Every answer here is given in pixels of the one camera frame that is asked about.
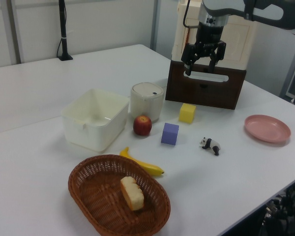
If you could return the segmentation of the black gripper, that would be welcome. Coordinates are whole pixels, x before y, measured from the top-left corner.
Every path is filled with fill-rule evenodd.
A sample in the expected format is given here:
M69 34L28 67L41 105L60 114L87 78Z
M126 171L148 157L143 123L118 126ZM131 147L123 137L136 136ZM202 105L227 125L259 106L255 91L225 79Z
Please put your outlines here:
M187 43L181 56L187 76L191 75L193 64L199 59L198 56L209 56L208 73L213 73L216 64L224 59L226 43L221 40L223 28L199 23L195 44Z

